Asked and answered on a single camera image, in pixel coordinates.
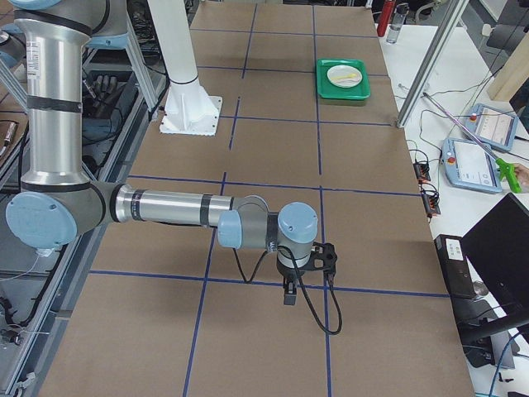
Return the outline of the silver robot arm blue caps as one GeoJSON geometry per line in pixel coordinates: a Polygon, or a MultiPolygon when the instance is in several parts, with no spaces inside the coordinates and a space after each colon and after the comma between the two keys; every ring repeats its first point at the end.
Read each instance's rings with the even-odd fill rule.
{"type": "Polygon", "coordinates": [[[26,38],[30,167],[8,204],[7,224],[28,246],[55,248],[110,222],[152,221],[217,229],[220,245],[277,256],[284,301],[305,290],[303,274],[332,285],[336,253],[317,242],[317,214],[305,203],[278,212],[260,197],[233,198],[133,189],[93,181],[82,168],[82,54],[93,39],[128,34],[123,1],[16,1],[26,38]]]}

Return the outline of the person's hand on grabber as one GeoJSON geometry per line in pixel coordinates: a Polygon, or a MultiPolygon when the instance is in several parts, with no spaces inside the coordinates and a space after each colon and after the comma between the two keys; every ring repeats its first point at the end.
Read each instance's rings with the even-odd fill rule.
{"type": "Polygon", "coordinates": [[[515,163],[514,171],[517,176],[518,183],[524,191],[529,189],[529,168],[525,165],[515,163]]]}

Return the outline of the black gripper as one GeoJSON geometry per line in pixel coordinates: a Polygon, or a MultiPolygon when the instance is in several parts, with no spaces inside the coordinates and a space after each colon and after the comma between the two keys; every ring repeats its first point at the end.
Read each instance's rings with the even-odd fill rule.
{"type": "Polygon", "coordinates": [[[286,246],[279,246],[277,269],[283,276],[284,305],[295,305],[297,282],[305,272],[321,271],[330,288],[334,287],[337,254],[331,243],[314,242],[310,253],[297,258],[286,246]]]}

